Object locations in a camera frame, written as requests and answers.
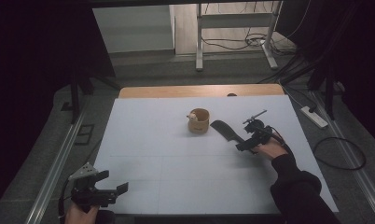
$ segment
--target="black sleeve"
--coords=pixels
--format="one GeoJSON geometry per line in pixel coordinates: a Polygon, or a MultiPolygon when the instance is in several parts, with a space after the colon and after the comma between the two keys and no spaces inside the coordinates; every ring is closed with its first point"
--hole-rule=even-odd
{"type": "Polygon", "coordinates": [[[340,223],[319,195],[318,177],[300,171],[288,154],[275,158],[271,165],[278,173],[271,195],[288,224],[340,223]]]}

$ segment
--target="person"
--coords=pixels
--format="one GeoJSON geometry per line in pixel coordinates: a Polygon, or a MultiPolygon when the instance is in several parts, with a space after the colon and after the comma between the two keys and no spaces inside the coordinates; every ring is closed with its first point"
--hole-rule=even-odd
{"type": "Polygon", "coordinates": [[[271,160],[278,174],[271,186],[271,195],[287,224],[340,223],[319,195],[322,185],[318,177],[300,171],[293,157],[277,140],[271,138],[267,144],[252,150],[271,160]]]}
{"type": "Polygon", "coordinates": [[[65,224],[94,224],[100,206],[92,206],[88,213],[85,213],[74,202],[69,206],[65,217],[65,224]]]}

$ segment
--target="power strip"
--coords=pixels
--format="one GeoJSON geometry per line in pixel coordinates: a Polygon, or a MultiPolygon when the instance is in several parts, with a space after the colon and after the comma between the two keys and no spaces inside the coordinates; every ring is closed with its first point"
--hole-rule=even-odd
{"type": "Polygon", "coordinates": [[[305,116],[307,116],[307,118],[314,122],[314,124],[316,124],[318,128],[324,129],[327,126],[327,122],[321,117],[319,117],[315,112],[310,113],[310,108],[308,106],[304,106],[300,110],[301,112],[303,112],[305,116]]]}

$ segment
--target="human hand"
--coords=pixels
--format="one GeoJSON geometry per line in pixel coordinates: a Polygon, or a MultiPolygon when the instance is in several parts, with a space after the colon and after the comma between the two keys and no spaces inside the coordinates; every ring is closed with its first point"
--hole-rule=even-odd
{"type": "Polygon", "coordinates": [[[92,206],[85,213],[77,204],[72,202],[65,217],[65,224],[94,224],[100,206],[92,206]]]}
{"type": "Polygon", "coordinates": [[[271,161],[281,155],[287,154],[286,150],[277,140],[275,140],[275,138],[271,138],[265,145],[258,145],[251,150],[263,154],[271,161]]]}

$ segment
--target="white table surface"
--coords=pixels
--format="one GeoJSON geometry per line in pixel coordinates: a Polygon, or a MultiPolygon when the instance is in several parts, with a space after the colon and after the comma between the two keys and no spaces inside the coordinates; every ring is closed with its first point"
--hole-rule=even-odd
{"type": "Polygon", "coordinates": [[[322,198],[338,209],[329,193],[295,111],[286,95],[115,100],[94,167],[109,170],[98,189],[129,182],[129,191],[107,209],[135,215],[278,214],[270,186],[277,174],[260,155],[238,151],[213,128],[188,131],[194,108],[225,121],[243,139],[243,121],[259,116],[291,147],[298,167],[322,182],[322,198]]]}

